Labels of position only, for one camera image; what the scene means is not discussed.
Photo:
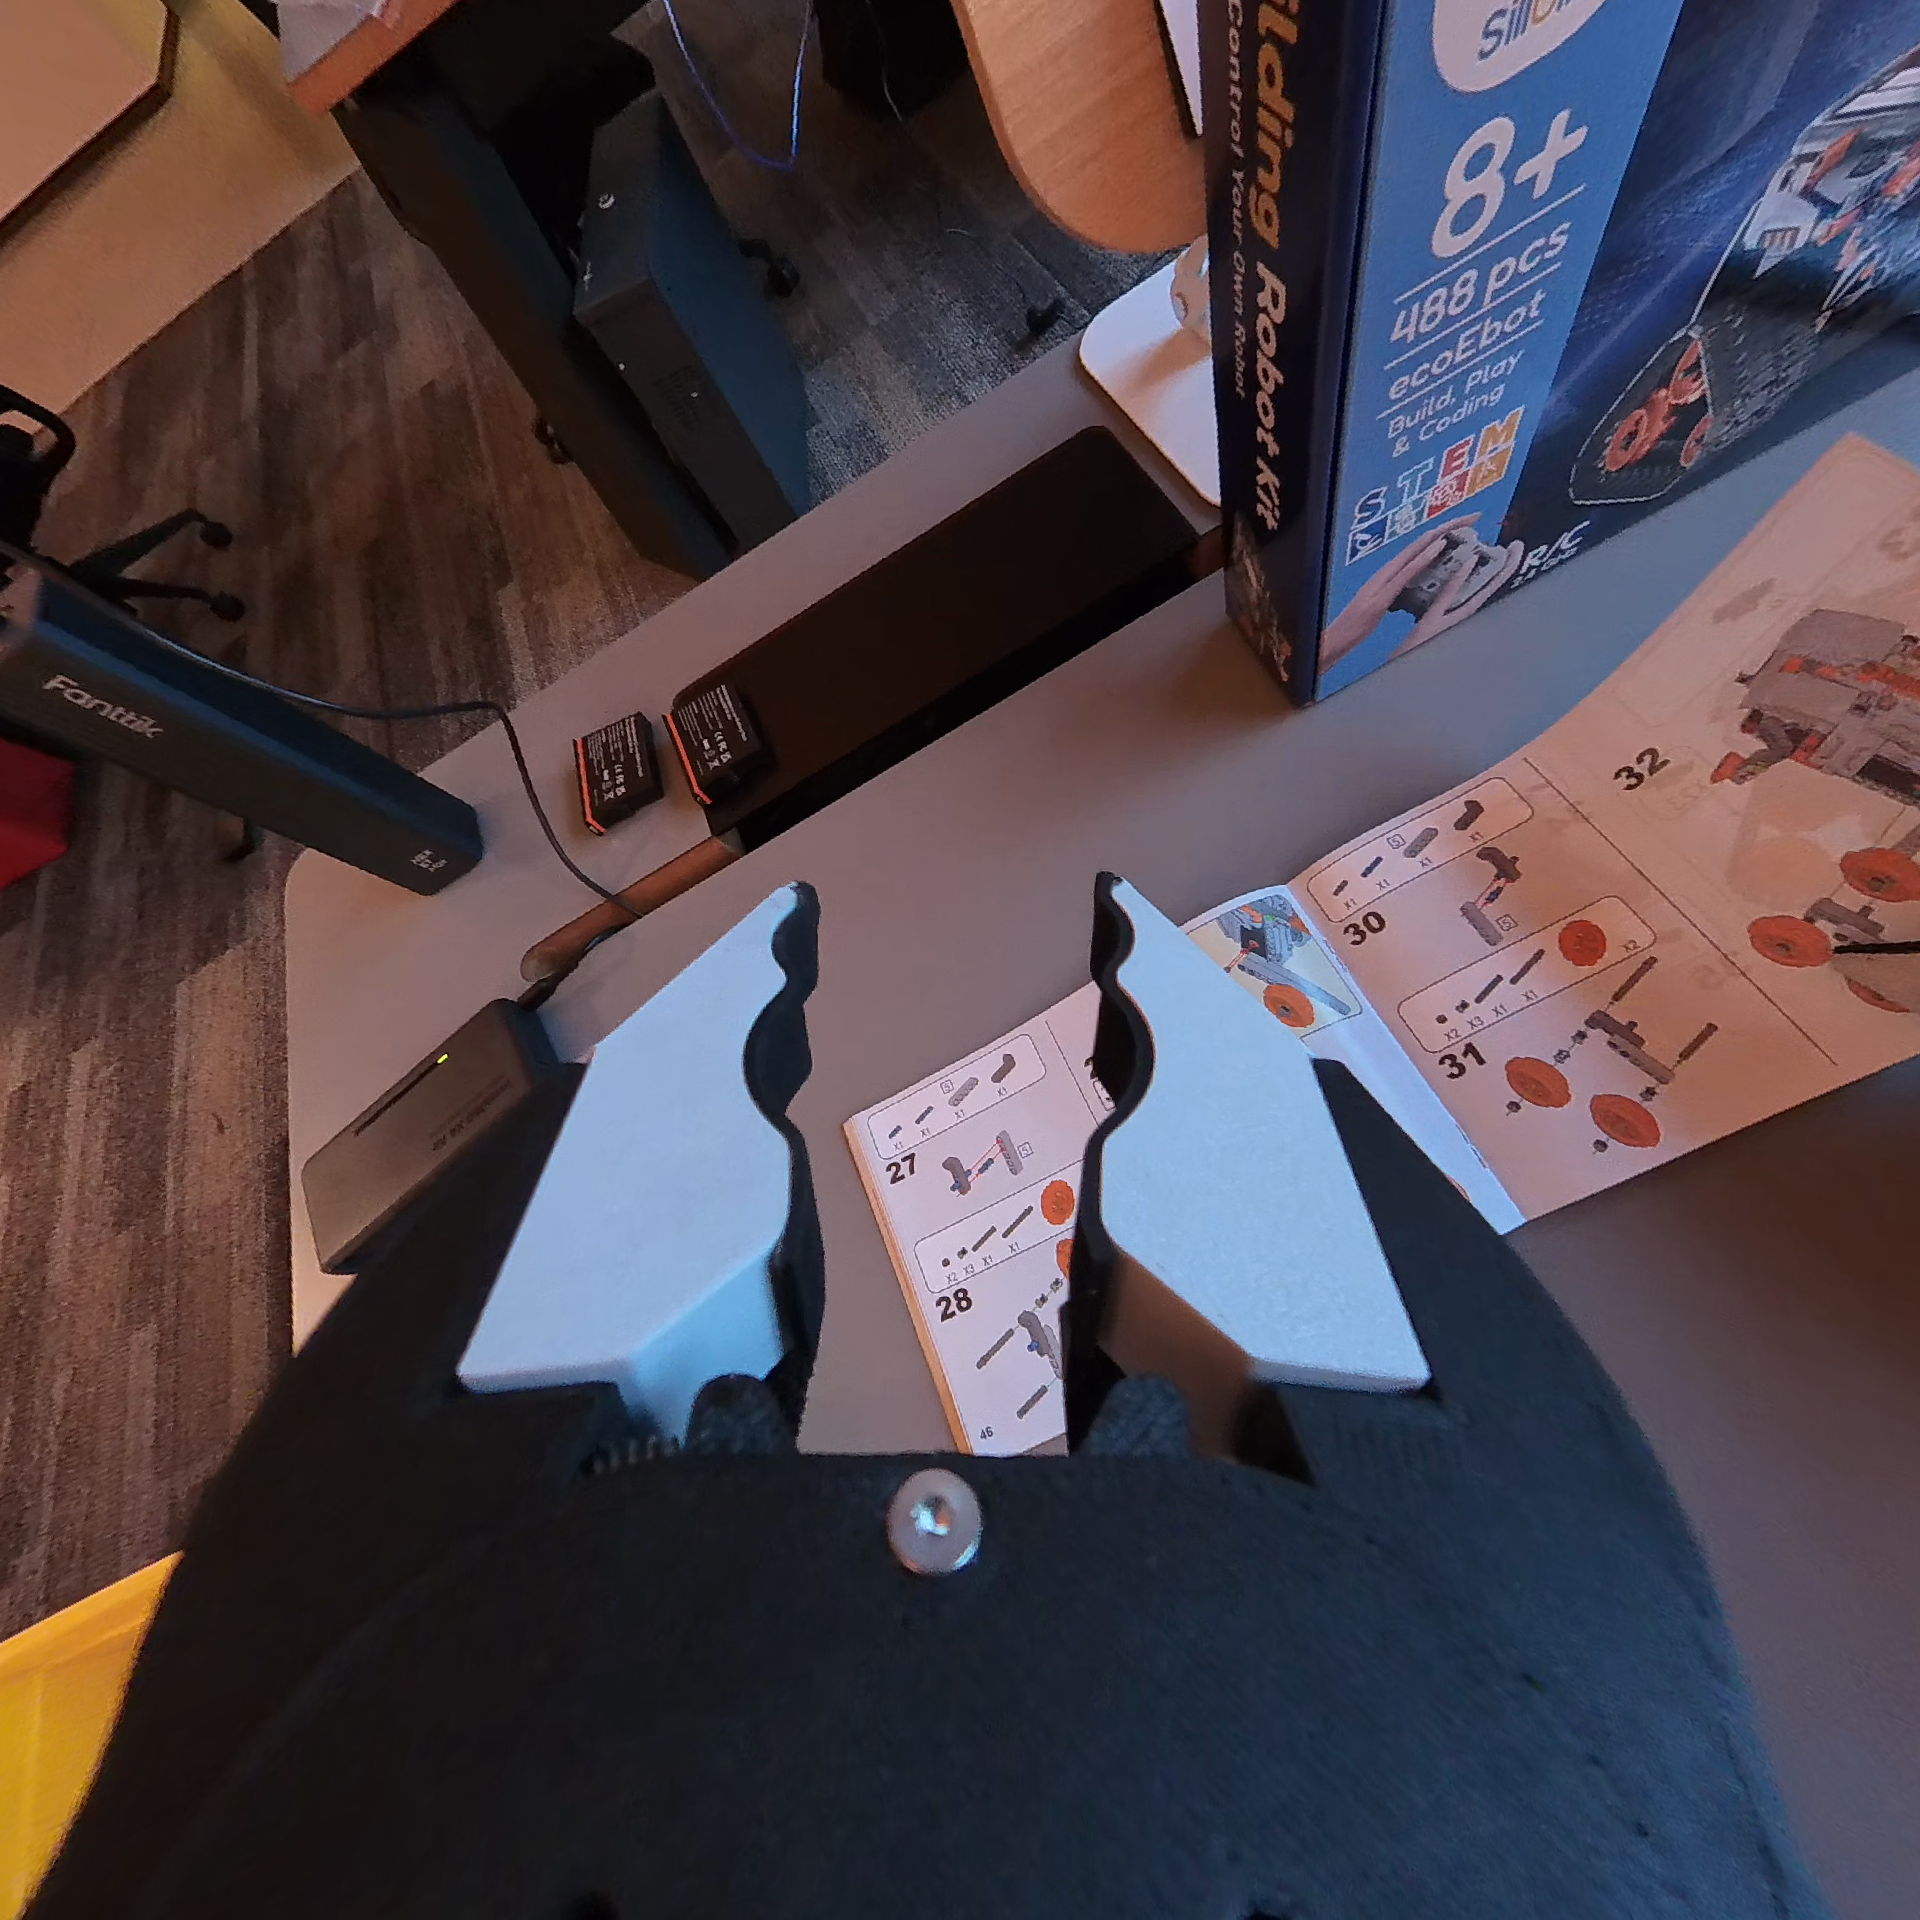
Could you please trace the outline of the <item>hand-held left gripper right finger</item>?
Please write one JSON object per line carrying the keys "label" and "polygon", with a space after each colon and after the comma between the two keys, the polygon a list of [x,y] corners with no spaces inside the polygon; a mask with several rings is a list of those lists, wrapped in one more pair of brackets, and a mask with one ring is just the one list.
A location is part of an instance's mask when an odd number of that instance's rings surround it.
{"label": "hand-held left gripper right finger", "polygon": [[1092,883],[1090,971],[1112,1109],[1061,1316],[1067,1448],[1090,1448],[1105,1360],[1172,1380],[1208,1452],[1273,1382],[1425,1388],[1306,1046],[1113,874]]}

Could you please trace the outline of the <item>blue robot kit box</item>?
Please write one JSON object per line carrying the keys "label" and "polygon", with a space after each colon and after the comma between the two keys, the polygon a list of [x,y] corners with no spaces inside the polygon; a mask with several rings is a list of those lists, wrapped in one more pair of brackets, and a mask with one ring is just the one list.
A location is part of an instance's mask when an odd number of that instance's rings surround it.
{"label": "blue robot kit box", "polygon": [[1296,702],[1916,363],[1914,2],[1199,4],[1225,599]]}

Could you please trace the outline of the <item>red box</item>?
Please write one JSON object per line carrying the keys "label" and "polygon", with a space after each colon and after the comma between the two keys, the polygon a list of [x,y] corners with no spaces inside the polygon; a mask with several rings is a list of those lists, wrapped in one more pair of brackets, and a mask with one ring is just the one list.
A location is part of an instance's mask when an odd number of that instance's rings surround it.
{"label": "red box", "polygon": [[59,754],[8,738],[2,739],[0,759],[0,885],[8,888],[67,852],[76,768]]}

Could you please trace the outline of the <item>yellow plastic bin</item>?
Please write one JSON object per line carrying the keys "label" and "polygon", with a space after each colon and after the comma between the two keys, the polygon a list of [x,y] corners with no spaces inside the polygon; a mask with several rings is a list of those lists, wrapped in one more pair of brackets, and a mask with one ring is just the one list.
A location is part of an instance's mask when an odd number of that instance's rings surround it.
{"label": "yellow plastic bin", "polygon": [[178,1553],[2,1644],[2,1915],[23,1912],[83,1803]]}

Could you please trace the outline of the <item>black computer tower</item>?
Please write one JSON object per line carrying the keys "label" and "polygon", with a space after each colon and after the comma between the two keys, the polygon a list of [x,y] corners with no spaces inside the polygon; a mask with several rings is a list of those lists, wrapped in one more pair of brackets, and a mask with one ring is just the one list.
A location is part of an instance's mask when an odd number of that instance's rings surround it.
{"label": "black computer tower", "polygon": [[574,315],[729,551],[809,511],[798,358],[657,91],[593,137]]}

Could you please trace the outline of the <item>wooden display stand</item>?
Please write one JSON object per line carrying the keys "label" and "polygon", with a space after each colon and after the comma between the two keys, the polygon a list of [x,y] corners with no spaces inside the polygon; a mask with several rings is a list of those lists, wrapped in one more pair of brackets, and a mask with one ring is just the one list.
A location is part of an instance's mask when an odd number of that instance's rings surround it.
{"label": "wooden display stand", "polygon": [[1085,328],[1078,361],[1208,507],[1219,505],[1205,311],[1194,4],[957,2],[1001,153],[1060,227],[1116,250],[1182,246]]}

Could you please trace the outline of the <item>dark blue long case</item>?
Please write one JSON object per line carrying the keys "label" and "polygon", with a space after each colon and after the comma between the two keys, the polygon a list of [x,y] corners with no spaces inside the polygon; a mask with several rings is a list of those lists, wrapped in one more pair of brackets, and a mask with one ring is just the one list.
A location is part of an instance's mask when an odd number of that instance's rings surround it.
{"label": "dark blue long case", "polygon": [[464,799],[33,562],[5,587],[2,711],[419,896],[485,852]]}

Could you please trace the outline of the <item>white instruction booklet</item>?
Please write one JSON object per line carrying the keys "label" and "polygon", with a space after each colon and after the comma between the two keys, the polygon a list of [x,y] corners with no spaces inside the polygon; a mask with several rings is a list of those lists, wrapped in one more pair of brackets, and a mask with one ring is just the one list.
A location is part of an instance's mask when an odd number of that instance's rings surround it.
{"label": "white instruction booklet", "polygon": [[[1538,739],[1182,933],[1496,1229],[1911,1058],[1916,501],[1836,443]],[[1067,1425],[1097,1001],[847,1122],[970,1452]]]}

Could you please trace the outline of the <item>grey desk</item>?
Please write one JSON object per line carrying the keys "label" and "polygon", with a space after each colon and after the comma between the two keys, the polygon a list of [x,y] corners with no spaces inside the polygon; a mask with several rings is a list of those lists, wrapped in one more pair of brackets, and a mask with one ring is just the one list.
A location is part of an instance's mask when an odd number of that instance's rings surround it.
{"label": "grey desk", "polygon": [[[1085,982],[1097,871],[1190,917],[1482,772],[1845,429],[1914,458],[1916,377],[1301,712],[1209,575],[589,955],[545,1013],[569,1050],[772,885],[820,898],[798,1120],[827,1335],[805,1443],[948,1443],[844,1120]],[[1838,1915],[1918,1908],[1916,1120],[1916,1066],[1888,1068],[1514,1236],[1692,1517]]]}
{"label": "grey desk", "polygon": [[[1172,465],[1092,388],[1074,346],[1044,355],[938,424],[795,525],[689,587],[525,700],[527,748],[565,748],[579,723],[658,707],[791,613],[1081,429],[1113,434],[1186,517],[1217,528]],[[1202,735],[1197,698],[1259,689],[1225,658],[1205,587],[1143,613],[993,711],[924,746],[589,955],[548,1006],[557,1042],[581,1050],[782,881],[820,899],[823,977],[809,1004],[815,1069],[793,1107],[820,1200],[830,1307],[820,1390],[831,1427],[877,1434],[861,1391],[935,1427],[931,1388],[905,1386],[917,1338],[844,1139],[844,1116],[1086,979],[1092,868],[1133,850],[1166,876],[1173,726]],[[488,855],[419,899],[320,852],[284,888],[292,1218],[292,1343],[349,1285],[320,1270],[301,1167],[342,1122],[468,1016],[523,989],[522,954],[589,896],[530,822],[512,752],[492,734],[430,776],[475,799]]]}

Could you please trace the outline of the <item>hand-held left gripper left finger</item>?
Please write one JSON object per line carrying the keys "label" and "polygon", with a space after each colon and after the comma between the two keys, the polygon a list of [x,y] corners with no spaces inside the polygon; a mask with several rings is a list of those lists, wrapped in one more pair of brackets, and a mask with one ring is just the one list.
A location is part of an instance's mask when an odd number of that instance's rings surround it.
{"label": "hand-held left gripper left finger", "polygon": [[805,1139],[820,907],[790,883],[597,1046],[460,1380],[610,1383],[681,1443],[793,1443],[824,1310]]}

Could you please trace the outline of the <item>black charger box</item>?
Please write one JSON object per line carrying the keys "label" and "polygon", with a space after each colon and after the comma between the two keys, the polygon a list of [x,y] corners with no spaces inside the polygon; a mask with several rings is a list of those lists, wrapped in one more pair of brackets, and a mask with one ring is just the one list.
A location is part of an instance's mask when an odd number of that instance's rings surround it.
{"label": "black charger box", "polygon": [[301,1167],[320,1268],[356,1272],[443,1167],[547,1077],[569,1072],[536,1008],[514,997],[488,1001]]}

